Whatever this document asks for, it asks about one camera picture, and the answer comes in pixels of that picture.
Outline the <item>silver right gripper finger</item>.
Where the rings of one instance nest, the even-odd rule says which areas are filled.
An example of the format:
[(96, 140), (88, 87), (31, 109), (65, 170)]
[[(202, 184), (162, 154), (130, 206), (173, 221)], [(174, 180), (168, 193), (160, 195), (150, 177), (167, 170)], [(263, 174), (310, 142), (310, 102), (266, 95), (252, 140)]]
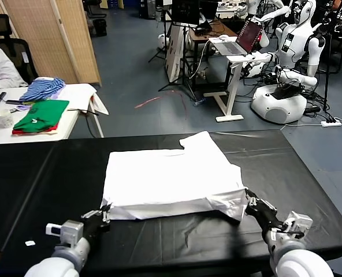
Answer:
[(257, 204), (257, 195), (251, 191), (249, 188), (246, 188), (246, 198), (249, 206), (256, 206)]
[(275, 206), (270, 204), (268, 201), (256, 198), (255, 209), (258, 215), (260, 216), (276, 216), (277, 209)]

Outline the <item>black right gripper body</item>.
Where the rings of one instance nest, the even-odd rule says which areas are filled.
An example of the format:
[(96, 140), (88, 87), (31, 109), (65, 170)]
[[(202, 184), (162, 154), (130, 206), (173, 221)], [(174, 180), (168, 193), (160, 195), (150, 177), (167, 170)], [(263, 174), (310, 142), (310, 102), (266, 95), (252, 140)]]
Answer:
[(276, 216), (260, 216), (257, 214), (255, 206), (247, 206), (246, 214), (253, 216), (261, 227), (262, 231), (270, 231), (272, 228), (283, 230), (283, 222)]

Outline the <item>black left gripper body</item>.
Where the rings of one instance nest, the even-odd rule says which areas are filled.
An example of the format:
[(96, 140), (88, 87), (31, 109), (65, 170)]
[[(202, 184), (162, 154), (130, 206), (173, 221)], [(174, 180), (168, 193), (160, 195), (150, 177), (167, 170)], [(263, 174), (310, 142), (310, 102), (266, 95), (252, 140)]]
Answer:
[(84, 224), (83, 237), (87, 241), (95, 241), (102, 233), (110, 230), (110, 223), (103, 221), (101, 214), (91, 215), (90, 217), (81, 217)]

